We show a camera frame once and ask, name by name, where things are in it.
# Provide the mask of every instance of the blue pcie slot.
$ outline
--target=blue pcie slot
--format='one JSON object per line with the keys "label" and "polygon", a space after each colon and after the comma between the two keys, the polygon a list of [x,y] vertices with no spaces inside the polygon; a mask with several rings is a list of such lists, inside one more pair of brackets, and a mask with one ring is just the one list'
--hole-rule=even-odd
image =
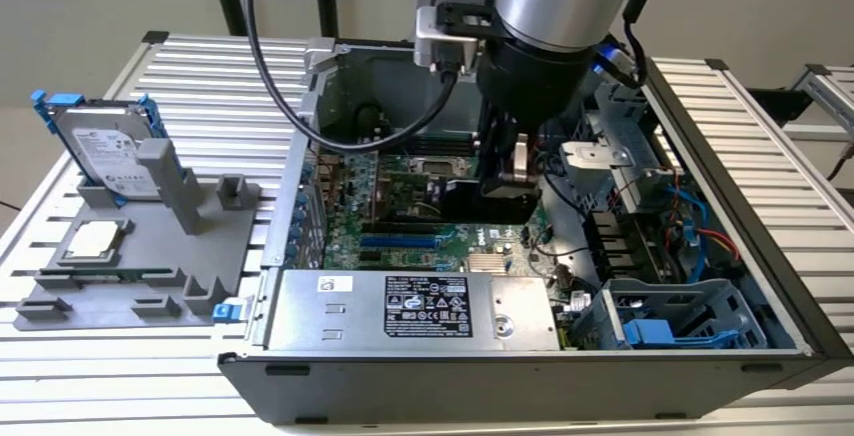
{"label": "blue pcie slot", "polygon": [[439,240],[433,236],[361,236],[363,248],[437,249]]}

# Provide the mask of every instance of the robotic arm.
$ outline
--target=robotic arm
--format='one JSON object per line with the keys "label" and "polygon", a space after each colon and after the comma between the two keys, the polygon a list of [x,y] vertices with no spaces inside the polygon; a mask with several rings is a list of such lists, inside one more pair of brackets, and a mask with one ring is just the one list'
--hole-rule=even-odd
{"label": "robotic arm", "polygon": [[[628,0],[623,11],[631,35],[645,0]],[[527,221],[539,197],[532,148],[543,123],[565,109],[593,59],[608,72],[615,65],[596,54],[608,37],[623,0],[495,0],[493,7],[441,3],[417,10],[415,63],[432,67],[436,54],[459,45],[464,69],[476,64],[483,96],[479,121],[479,180],[445,188],[443,217],[507,224]],[[623,84],[641,84],[617,73]],[[495,221],[495,215],[505,220]]]}

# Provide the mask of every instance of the sticker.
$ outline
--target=sticker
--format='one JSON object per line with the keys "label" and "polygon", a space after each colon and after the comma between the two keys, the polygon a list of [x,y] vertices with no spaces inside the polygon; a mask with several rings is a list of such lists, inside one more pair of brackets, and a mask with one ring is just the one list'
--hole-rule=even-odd
{"label": "sticker", "polygon": [[320,276],[317,278],[318,293],[352,292],[352,276]]}
{"label": "sticker", "polygon": [[94,170],[92,176],[106,188],[128,198],[160,197],[148,170],[136,162],[136,142],[126,134],[86,128],[73,129],[72,134]]}
{"label": "sticker", "polygon": [[471,338],[467,279],[387,276],[384,317],[392,338]]}

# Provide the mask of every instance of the power supply label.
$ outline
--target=power supply label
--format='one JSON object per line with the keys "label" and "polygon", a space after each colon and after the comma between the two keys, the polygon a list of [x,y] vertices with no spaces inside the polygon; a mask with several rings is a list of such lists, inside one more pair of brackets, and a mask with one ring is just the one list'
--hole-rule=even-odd
{"label": "power supply label", "polygon": [[385,334],[392,338],[471,338],[464,277],[385,277]]}

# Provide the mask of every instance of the red cable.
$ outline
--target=red cable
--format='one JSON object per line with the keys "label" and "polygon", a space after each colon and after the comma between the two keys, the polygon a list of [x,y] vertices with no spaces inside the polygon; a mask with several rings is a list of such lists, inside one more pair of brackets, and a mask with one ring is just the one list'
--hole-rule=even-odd
{"label": "red cable", "polygon": [[717,237],[717,238],[719,238],[719,239],[720,239],[720,240],[727,244],[727,246],[728,246],[729,248],[732,248],[732,256],[735,257],[735,260],[737,261],[737,260],[740,259],[740,254],[739,254],[739,252],[737,252],[737,247],[735,246],[735,243],[733,243],[733,242],[732,242],[732,240],[727,237],[727,235],[725,235],[725,234],[719,233],[717,231],[713,231],[713,230],[711,230],[711,229],[701,229],[701,228],[697,228],[697,229],[696,229],[696,232],[697,232],[697,233],[701,233],[701,234],[707,234],[707,235],[709,235],[709,236],[715,236],[715,237]]}

